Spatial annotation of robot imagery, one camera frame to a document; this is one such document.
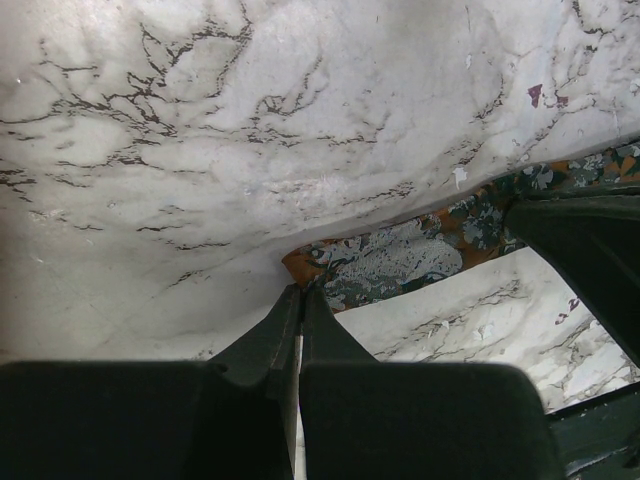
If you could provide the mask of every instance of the stain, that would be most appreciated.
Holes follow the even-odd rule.
[[[538,108],[538,104],[540,103],[540,94],[542,93],[542,84],[534,85],[527,93],[531,97],[531,105],[533,108]]]
[[[547,108],[564,108],[567,105],[569,105],[569,97],[560,97],[558,95],[556,95],[556,101],[554,103],[549,105],[545,102],[545,107]]]
[[[578,308],[578,305],[580,305],[580,299],[572,298],[571,300],[569,300],[569,311],[573,312],[576,308]]]
[[[564,323],[565,319],[567,319],[568,317],[569,315],[567,315],[566,313],[559,313],[558,319],[556,320],[556,325]]]

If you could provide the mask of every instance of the worn surface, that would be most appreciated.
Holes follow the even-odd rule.
[[[640,143],[527,167],[433,213],[351,238],[317,241],[282,262],[302,287],[322,285],[335,311],[360,307],[522,248],[503,225],[509,205],[520,197],[634,182],[640,182]]]
[[[4,2],[3,357],[215,353],[264,316],[294,248],[624,143],[639,13]]]

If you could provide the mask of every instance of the purple spot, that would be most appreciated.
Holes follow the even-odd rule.
[[[558,318],[556,319],[556,325],[560,325],[568,317],[569,317],[569,315],[567,315],[566,313],[559,313],[558,314]]]
[[[538,108],[538,102],[540,102],[540,94],[542,93],[542,84],[535,85],[527,90],[527,93],[531,97],[531,105],[533,108]]]
[[[573,312],[580,305],[580,300],[577,298],[572,298],[569,300],[569,311]]]

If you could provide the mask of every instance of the white marble-pattern surface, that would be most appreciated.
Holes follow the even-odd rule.
[[[516,365],[547,411],[640,380],[640,369],[529,248],[360,310],[337,318],[378,360]]]
[[[2,2],[3,358],[206,356],[265,313],[288,250],[625,140],[638,13]]]

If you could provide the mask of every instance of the floral patterned fabric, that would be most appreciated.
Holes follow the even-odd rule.
[[[582,160],[527,167],[436,212],[351,238],[314,242],[282,262],[323,285],[335,312],[412,292],[525,246],[503,227],[509,205],[542,190],[640,181],[640,142]]]

